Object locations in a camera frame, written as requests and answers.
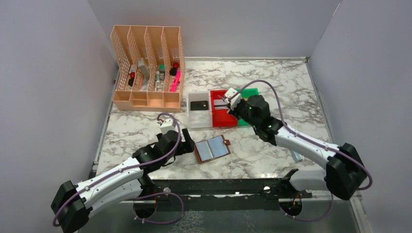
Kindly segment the brown leather card holder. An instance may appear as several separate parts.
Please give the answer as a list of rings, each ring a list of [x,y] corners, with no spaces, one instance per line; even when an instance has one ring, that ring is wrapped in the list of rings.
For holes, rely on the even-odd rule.
[[[223,135],[196,142],[194,154],[197,162],[203,164],[229,155],[231,153],[229,149],[230,145],[230,141],[225,139]]]

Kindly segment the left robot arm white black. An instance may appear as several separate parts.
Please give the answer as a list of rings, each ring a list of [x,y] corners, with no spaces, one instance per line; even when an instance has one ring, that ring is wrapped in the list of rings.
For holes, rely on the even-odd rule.
[[[51,203],[52,225],[65,233],[82,228],[99,210],[116,202],[139,196],[153,186],[149,173],[170,165],[169,160],[191,153],[194,141],[187,129],[159,133],[158,141],[136,150],[113,169],[84,182],[66,181]]]

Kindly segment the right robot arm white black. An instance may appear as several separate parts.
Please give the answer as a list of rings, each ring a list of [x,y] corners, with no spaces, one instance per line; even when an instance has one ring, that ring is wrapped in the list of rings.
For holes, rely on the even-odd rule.
[[[251,125],[264,142],[287,148],[318,164],[320,170],[289,172],[286,180],[296,191],[326,190],[349,200],[367,177],[364,164],[354,146],[330,144],[305,135],[271,115],[269,104],[261,95],[244,100],[225,94],[228,113]]]

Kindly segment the white striped credit card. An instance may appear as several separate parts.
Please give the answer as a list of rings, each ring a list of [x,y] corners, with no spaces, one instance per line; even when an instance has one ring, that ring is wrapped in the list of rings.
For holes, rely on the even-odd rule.
[[[229,107],[224,100],[213,100],[213,108],[215,110],[228,110]]]

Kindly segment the black credit card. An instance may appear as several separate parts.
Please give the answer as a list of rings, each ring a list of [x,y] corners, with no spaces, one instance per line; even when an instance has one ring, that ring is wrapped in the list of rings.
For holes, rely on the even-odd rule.
[[[209,104],[207,100],[191,101],[189,109],[191,111],[207,111],[209,110]]]

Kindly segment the green plastic bin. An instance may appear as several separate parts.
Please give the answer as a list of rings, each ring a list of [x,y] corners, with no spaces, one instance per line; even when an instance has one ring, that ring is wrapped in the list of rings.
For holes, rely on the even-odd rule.
[[[244,100],[248,100],[249,97],[254,96],[254,95],[259,95],[259,91],[257,88],[246,88],[240,93],[241,97]],[[243,127],[243,126],[248,126],[249,124],[245,122],[244,120],[239,119],[238,120],[238,126]]]

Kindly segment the red plastic bin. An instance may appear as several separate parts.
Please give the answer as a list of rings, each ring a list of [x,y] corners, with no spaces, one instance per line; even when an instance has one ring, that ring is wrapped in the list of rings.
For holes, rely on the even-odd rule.
[[[225,90],[210,91],[213,127],[236,127],[238,125],[238,120],[230,115],[228,110],[215,110],[213,108],[213,100],[223,100],[225,92]]]

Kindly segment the white plastic bin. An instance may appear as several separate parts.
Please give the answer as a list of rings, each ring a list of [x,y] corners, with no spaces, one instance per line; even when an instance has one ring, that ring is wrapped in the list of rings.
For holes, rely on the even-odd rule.
[[[207,100],[209,110],[191,111],[189,105],[191,101]],[[212,110],[211,110],[210,91],[194,91],[187,94],[187,113],[188,127],[190,129],[205,129],[212,127]]]

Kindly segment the light blue small object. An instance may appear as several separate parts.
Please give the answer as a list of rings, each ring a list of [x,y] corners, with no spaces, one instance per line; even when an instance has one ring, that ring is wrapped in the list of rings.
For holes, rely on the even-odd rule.
[[[303,156],[300,155],[299,153],[292,151],[292,157],[294,159],[295,162],[299,163],[303,160]]]

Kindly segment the pink highlighter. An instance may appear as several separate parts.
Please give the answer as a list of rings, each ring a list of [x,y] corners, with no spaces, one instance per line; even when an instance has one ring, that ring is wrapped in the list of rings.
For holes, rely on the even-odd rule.
[[[179,82],[180,82],[180,78],[181,78],[181,70],[178,69],[174,77],[174,80],[172,82],[171,88],[170,88],[171,92],[175,92],[177,90]]]

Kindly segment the green cap glue stick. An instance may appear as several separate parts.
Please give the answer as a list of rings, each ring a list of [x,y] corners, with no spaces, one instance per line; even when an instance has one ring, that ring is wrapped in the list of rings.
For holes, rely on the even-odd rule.
[[[161,82],[164,82],[165,80],[165,66],[164,64],[160,64],[157,67],[157,71],[155,73],[155,83],[159,84]]]

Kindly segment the red black marker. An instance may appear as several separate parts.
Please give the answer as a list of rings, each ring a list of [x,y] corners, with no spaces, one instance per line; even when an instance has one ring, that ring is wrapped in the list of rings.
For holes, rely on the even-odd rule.
[[[131,73],[129,73],[129,80],[128,80],[128,86],[130,86],[130,87],[133,87],[133,85],[134,85],[134,80],[135,80],[135,76],[136,76],[136,73],[135,72],[131,72]]]

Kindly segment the grey stapler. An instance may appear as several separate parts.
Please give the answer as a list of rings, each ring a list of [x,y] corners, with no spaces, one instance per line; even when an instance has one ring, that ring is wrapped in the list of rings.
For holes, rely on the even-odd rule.
[[[149,67],[146,65],[143,58],[139,58],[137,60],[137,66],[138,66],[138,68],[139,68],[139,70],[142,73],[144,78],[150,78]]]

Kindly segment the peach plastic desk organizer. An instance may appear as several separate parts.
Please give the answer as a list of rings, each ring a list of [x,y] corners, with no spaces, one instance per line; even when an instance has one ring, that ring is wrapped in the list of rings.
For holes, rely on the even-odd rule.
[[[110,38],[120,70],[115,106],[180,112],[186,70],[181,27],[115,25]]]

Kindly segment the black mounting rail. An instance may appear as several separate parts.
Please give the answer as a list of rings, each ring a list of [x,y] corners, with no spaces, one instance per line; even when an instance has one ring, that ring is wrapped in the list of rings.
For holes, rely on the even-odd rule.
[[[153,180],[136,199],[138,213],[185,211],[274,210],[285,205],[301,210],[301,199],[285,178]]]

